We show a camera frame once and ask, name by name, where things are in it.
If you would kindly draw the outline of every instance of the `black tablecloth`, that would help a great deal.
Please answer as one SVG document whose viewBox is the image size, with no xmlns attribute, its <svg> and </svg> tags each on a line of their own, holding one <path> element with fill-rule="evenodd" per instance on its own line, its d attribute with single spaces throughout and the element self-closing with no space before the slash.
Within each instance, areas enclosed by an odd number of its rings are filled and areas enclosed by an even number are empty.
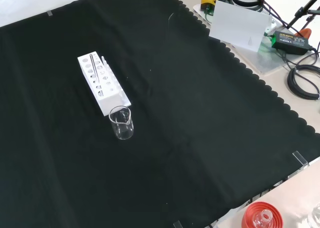
<svg viewBox="0 0 320 228">
<path fill-rule="evenodd" d="M 320 156 L 314 129 L 182 2 L 52 13 L 0 28 L 2 227 L 202 228 L 297 170 L 292 152 Z M 83 77 L 93 51 L 132 102 L 129 140 Z"/>
</svg>

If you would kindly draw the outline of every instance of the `red cap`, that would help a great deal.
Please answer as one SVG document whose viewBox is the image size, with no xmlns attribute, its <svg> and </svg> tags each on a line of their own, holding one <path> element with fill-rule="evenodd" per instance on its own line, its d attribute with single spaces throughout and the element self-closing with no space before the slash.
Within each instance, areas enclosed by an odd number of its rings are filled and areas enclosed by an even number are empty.
<svg viewBox="0 0 320 228">
<path fill-rule="evenodd" d="M 253 223 L 253 217 L 257 212 L 262 212 L 263 210 L 269 210 L 273 215 L 273 224 L 271 228 L 283 228 L 284 221 L 280 212 L 271 204 L 266 202 L 254 202 L 248 206 L 244 216 L 242 218 L 241 227 L 242 228 L 255 228 Z"/>
</svg>

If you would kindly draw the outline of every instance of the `white table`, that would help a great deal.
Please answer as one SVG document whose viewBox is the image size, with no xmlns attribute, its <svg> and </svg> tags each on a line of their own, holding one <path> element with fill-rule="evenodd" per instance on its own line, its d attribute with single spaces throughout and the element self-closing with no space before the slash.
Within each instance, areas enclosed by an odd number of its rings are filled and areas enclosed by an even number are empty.
<svg viewBox="0 0 320 228">
<path fill-rule="evenodd" d="M 309 228 L 307 215 L 320 203 L 320 161 L 268 192 L 256 202 L 267 202 L 281 213 L 284 228 Z M 247 207 L 218 224 L 218 228 L 241 228 Z"/>
</svg>

